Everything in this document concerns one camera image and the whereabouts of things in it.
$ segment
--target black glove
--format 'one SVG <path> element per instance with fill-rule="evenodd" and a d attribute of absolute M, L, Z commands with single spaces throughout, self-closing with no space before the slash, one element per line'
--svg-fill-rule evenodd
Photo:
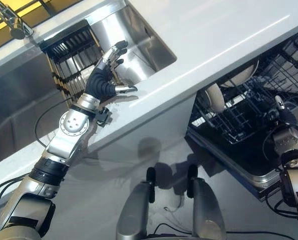
<path fill-rule="evenodd" d="M 127 41 L 120 41 L 112 46 L 98 61 L 96 67 L 91 72 L 84 92 L 97 99 L 106 96 L 115 96 L 117 93 L 127 93 L 137 91 L 133 85 L 114 86 L 108 81 L 112 79 L 112 70 L 123 63 L 123 59 L 118 59 L 127 52 Z"/>

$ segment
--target robotic hand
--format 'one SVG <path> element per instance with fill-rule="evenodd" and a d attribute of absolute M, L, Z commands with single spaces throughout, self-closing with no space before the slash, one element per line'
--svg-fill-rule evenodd
<path fill-rule="evenodd" d="M 279 96 L 275 97 L 280 120 L 285 127 L 273 135 L 275 151 L 280 156 L 283 171 L 280 173 L 284 202 L 298 212 L 298 127 L 296 118 L 285 107 Z"/>
<path fill-rule="evenodd" d="M 76 158 L 87 132 L 97 117 L 101 97 L 136 91 L 135 86 L 113 86 L 108 83 L 111 70 L 123 63 L 118 59 L 127 52 L 128 43 L 112 46 L 93 69 L 84 93 L 69 111 L 61 116 L 59 130 L 41 158 L 14 191 L 0 214 L 0 240 L 39 240 L 49 230 L 55 211 L 50 199 Z"/>

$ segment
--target yellow surface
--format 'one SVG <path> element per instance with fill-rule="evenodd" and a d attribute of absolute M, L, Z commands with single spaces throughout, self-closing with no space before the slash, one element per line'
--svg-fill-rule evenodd
<path fill-rule="evenodd" d="M 1 2 L 3 2 L 3 4 L 5 4 L 5 5 L 9 5 L 10 8 L 12 8 L 14 11 L 16 11 L 17 9 L 24 6 L 25 4 L 28 4 L 31 1 L 32 0 L 2 0 Z M 23 15 L 25 15 L 28 12 L 36 9 L 39 6 L 41 6 L 41 3 L 36 2 L 33 5 L 27 7 L 26 9 L 24 9 L 23 11 L 19 12 L 18 15 L 20 17 L 22 17 Z M 0 29 L 4 28 L 5 26 L 6 26 L 6 24 L 4 22 L 0 23 Z"/>

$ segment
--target floor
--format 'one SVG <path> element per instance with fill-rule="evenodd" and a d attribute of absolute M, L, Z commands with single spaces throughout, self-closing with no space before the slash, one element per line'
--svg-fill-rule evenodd
<path fill-rule="evenodd" d="M 190 231 L 193 200 L 186 197 L 186 170 L 199 165 L 199 176 L 214 190 L 227 231 L 272 231 L 298 240 L 298 225 L 280 217 L 259 202 L 229 172 L 205 151 L 193 152 L 184 139 L 168 149 L 149 153 L 143 161 L 84 158 L 69 170 L 54 203 L 57 206 L 51 229 L 44 240 L 115 239 L 115 226 L 130 190 L 145 178 L 147 167 L 157 170 L 156 201 L 150 205 L 147 232 L 159 223 Z M 274 204 L 281 193 L 269 201 Z M 158 233 L 175 233 L 162 226 Z M 273 235 L 233 235 L 228 240 L 280 240 Z"/>

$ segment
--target wire rack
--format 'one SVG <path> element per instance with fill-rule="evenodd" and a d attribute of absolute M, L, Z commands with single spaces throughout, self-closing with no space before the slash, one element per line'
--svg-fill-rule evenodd
<path fill-rule="evenodd" d="M 87 79 L 81 72 L 94 65 L 104 54 L 86 20 L 56 34 L 40 45 L 46 54 L 57 89 L 63 97 L 76 100 L 84 91 Z"/>
<path fill-rule="evenodd" d="M 274 96 L 279 95 L 287 106 L 298 107 L 298 34 L 282 47 L 260 56 L 255 75 L 241 85 L 229 80 L 233 87 L 220 87 L 225 110 L 214 113 L 198 92 L 191 123 L 197 128 L 206 124 L 231 144 L 239 143 L 278 117 Z"/>

